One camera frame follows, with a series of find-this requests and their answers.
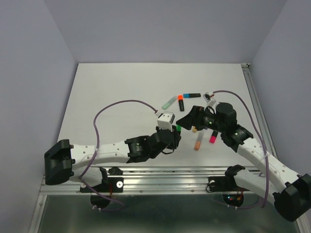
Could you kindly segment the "mint pastel highlighter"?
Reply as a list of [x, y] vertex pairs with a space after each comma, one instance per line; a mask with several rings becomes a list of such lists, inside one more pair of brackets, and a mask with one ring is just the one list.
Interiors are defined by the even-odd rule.
[[176, 100], [177, 100], [177, 96], [173, 96], [165, 104], [162, 105], [162, 109], [163, 110], [168, 109]]

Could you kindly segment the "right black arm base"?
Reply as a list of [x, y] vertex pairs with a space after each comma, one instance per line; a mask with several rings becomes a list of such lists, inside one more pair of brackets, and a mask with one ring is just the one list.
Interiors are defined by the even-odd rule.
[[226, 171], [224, 176], [212, 176], [208, 177], [208, 181], [206, 184], [206, 192], [207, 193], [214, 193], [214, 192], [221, 192], [223, 201], [216, 203], [226, 206], [227, 208], [234, 208], [239, 210], [247, 210], [257, 206], [257, 203], [250, 205], [250, 206], [242, 206], [244, 202], [244, 189], [239, 187], [234, 180], [234, 177], [240, 171], [246, 171], [245, 167], [241, 165], [230, 166]]

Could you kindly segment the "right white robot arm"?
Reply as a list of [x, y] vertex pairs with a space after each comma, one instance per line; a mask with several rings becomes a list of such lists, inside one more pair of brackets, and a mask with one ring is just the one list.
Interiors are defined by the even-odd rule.
[[300, 175], [265, 151], [263, 145], [237, 123], [237, 113], [231, 104], [219, 103], [214, 113], [207, 108], [193, 106], [176, 123], [186, 130], [195, 127], [199, 131], [211, 129], [219, 132], [228, 147], [266, 176], [261, 178], [240, 166], [233, 166], [224, 176], [226, 188], [241, 187], [266, 198], [290, 222], [296, 221], [311, 208], [310, 175]]

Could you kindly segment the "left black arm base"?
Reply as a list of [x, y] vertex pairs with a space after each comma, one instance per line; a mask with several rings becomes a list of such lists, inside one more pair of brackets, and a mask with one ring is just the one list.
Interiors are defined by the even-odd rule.
[[99, 171], [99, 181], [91, 186], [90, 182], [85, 184], [86, 179], [80, 185], [80, 192], [90, 194], [90, 204], [92, 208], [99, 212], [112, 212], [121, 210], [125, 204], [116, 200], [114, 194], [122, 193], [124, 178], [121, 177], [122, 171], [117, 167], [112, 167], [108, 171], [101, 167]]

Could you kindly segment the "orange highlighter black body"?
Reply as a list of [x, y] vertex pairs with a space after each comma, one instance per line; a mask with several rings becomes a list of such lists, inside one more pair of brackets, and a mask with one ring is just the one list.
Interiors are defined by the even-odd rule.
[[185, 110], [183, 95], [178, 95], [177, 99], [178, 99], [179, 110], [183, 112]]

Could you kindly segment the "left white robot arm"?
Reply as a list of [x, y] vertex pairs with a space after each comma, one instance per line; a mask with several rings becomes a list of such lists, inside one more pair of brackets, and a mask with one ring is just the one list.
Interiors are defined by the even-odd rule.
[[108, 187], [108, 179], [94, 165], [143, 163], [155, 159], [165, 149], [177, 149], [181, 131], [156, 128], [151, 136], [139, 136], [113, 144], [83, 146], [62, 139], [44, 154], [45, 184], [85, 181], [97, 191]]

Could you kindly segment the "green highlighter black body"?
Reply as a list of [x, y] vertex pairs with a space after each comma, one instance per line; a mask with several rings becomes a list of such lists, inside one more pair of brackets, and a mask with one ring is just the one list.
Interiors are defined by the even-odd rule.
[[181, 127], [181, 126], [179, 126], [179, 125], [176, 125], [176, 130], [177, 130], [178, 132], [181, 132], [182, 127]]

